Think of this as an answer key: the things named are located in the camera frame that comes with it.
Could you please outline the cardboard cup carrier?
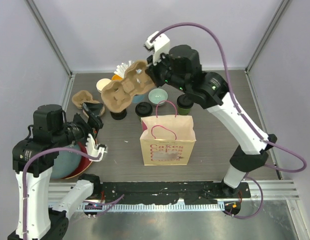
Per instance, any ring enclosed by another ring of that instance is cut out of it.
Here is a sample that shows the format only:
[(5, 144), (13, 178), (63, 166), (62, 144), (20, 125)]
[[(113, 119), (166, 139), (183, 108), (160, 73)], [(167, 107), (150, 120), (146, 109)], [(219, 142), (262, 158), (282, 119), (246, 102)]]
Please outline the cardboard cup carrier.
[(102, 89), (101, 99), (111, 112), (122, 112), (131, 105), (134, 96), (146, 94), (155, 88), (146, 70), (147, 62), (138, 60), (128, 67), (122, 80), (112, 80)]

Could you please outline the black cup lid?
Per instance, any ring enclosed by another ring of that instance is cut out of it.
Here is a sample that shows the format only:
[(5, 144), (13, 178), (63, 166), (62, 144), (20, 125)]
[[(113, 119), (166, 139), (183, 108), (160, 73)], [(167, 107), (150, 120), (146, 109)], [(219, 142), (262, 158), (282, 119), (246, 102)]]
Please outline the black cup lid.
[(176, 103), (178, 107), (182, 109), (191, 109), (194, 105), (194, 102), (186, 94), (180, 95), (177, 98)]
[(135, 113), (139, 117), (148, 117), (153, 113), (153, 107), (148, 102), (140, 102), (135, 107)]

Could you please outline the pink paper gift bag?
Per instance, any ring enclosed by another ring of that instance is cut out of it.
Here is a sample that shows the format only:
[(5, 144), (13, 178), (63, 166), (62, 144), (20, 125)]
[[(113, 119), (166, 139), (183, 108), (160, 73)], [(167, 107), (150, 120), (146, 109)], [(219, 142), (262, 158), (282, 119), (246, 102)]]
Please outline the pink paper gift bag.
[(191, 157), (196, 135), (191, 115), (174, 114), (143, 117), (139, 138), (145, 166), (185, 166)]

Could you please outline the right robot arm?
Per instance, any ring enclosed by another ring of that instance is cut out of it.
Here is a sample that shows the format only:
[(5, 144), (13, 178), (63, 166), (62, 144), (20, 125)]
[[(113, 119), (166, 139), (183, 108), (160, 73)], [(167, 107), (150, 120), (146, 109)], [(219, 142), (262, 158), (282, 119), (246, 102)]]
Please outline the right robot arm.
[(265, 165), (267, 150), (277, 141), (276, 135), (263, 132), (252, 122), (221, 75), (202, 70), (197, 50), (186, 44), (145, 48), (152, 52), (147, 58), (146, 73), (154, 84), (168, 84), (185, 93), (193, 103), (214, 115), (237, 140), (238, 147), (220, 186), (225, 197), (233, 197), (245, 175)]

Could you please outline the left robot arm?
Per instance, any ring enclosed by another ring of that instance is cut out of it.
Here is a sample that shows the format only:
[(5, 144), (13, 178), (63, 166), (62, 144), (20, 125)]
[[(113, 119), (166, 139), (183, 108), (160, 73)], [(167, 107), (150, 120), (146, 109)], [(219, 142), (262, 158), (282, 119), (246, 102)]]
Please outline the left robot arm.
[(58, 104), (47, 104), (33, 113), (28, 136), (12, 149), (12, 168), (18, 182), (19, 214), (10, 240), (61, 240), (69, 220), (87, 198), (97, 199), (102, 192), (100, 178), (82, 174), (75, 186), (54, 207), (49, 207), (49, 183), (54, 161), (60, 152), (74, 153), (91, 162), (100, 162), (107, 147), (97, 144), (103, 122), (101, 103), (82, 104), (88, 119), (75, 114), (67, 121)]

